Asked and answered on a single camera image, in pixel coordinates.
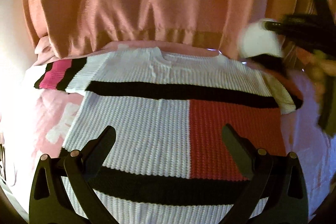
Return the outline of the white black red knit sweater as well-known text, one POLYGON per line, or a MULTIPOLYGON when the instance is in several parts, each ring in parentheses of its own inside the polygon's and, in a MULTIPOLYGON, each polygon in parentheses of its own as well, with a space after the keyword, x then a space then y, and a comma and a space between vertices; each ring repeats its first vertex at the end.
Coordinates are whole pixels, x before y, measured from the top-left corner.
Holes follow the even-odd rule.
POLYGON ((285 156, 281 116, 303 103, 273 68, 159 48, 55 61, 35 87, 83 96, 61 155, 107 126, 116 130, 90 185, 119 223, 218 223, 249 184, 222 128, 231 124, 254 146, 285 156))

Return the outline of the white sleeve cuff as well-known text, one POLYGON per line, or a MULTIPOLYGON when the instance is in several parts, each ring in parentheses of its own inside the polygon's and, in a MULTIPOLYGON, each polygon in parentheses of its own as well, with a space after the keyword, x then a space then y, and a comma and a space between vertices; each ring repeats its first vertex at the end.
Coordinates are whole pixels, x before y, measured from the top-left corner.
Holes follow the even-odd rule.
POLYGON ((255 57, 267 54, 283 57, 280 42, 273 31, 265 28, 265 22, 275 22, 272 19, 261 19, 248 24, 238 36, 238 49, 241 58, 255 57))

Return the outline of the pink white plush blanket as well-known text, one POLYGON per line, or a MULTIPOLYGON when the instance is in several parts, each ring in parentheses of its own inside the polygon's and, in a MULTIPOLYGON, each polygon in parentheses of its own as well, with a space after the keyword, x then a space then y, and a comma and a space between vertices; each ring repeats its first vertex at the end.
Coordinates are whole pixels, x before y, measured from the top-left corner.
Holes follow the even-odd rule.
MULTIPOLYGON (((138 48, 123 46, 85 57, 128 49, 138 48)), ((221 55, 210 51, 159 49, 198 57, 221 55)), ((24 75, 12 75, 5 80, 9 86, 6 93, 9 106, 1 112, 6 150, 5 180, 25 209, 29 208, 30 188, 39 158, 44 154, 52 159, 69 154, 61 155, 62 145, 83 101, 83 96, 78 93, 37 89, 35 83, 45 73, 47 65, 34 65, 24 75)), ((301 92, 303 103, 298 110, 281 116, 281 133, 286 155, 294 152, 298 156, 306 184, 308 219, 312 219, 335 176, 335 140, 317 126, 318 104, 315 102, 313 83, 306 73, 288 71, 287 76, 301 92)), ((248 186, 234 203, 243 197, 248 186)))

